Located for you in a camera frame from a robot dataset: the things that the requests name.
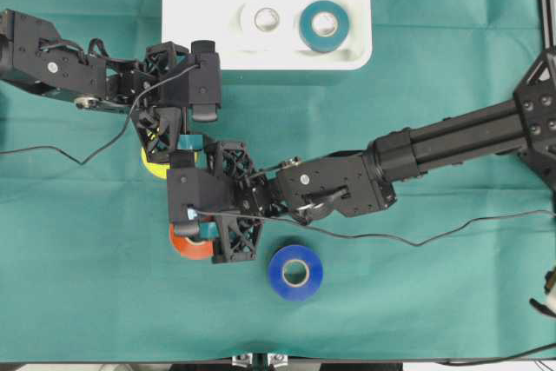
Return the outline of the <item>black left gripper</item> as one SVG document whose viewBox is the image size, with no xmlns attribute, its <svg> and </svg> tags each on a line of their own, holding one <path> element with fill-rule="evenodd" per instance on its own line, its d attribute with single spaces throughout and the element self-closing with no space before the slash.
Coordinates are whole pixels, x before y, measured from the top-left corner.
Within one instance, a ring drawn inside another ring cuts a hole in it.
<svg viewBox="0 0 556 371">
<path fill-rule="evenodd" d="M 149 46 L 129 65 L 129 117 L 146 162 L 190 165 L 191 158 L 215 147 L 210 136 L 185 134 L 193 71 L 190 48 L 173 42 Z"/>
</svg>

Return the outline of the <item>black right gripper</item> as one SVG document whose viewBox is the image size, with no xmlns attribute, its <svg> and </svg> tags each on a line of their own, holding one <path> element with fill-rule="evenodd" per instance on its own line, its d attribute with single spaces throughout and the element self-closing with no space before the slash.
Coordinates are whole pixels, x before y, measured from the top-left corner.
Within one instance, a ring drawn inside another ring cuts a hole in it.
<svg viewBox="0 0 556 371">
<path fill-rule="evenodd" d="M 244 142 L 210 142 L 202 148 L 203 174 L 229 178 L 233 182 L 233 208 L 200 212 L 200 237 L 210 249 L 213 263 L 253 261 L 263 229 L 263 219 L 272 216 L 269 180 L 257 169 Z"/>
</svg>

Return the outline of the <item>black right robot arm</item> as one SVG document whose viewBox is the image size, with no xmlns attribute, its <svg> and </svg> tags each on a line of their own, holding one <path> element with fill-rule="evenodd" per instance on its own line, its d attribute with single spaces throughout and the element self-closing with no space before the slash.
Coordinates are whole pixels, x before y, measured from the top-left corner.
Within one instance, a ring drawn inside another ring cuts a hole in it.
<svg viewBox="0 0 556 371">
<path fill-rule="evenodd" d="M 490 155 L 516 155 L 555 189 L 555 49 L 543 50 L 510 100 L 418 129 L 381 136 L 366 149 L 338 151 L 278 169 L 263 202 L 200 209 L 237 219 L 292 218 L 304 228 L 337 211 L 345 217 L 389 209 L 395 182 Z"/>
</svg>

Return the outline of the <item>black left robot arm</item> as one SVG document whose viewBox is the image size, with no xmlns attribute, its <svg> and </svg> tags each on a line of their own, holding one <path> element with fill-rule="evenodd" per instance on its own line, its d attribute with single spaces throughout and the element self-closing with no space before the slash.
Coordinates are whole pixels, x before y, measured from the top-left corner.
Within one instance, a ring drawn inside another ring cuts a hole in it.
<svg viewBox="0 0 556 371">
<path fill-rule="evenodd" d="M 148 162 L 167 163 L 189 119 L 216 120 L 222 106 L 215 42 L 173 42 L 142 60 L 112 57 L 100 38 L 87 48 L 64 39 L 53 23 L 20 11 L 1 12 L 1 79 L 31 95 L 126 117 Z"/>
</svg>

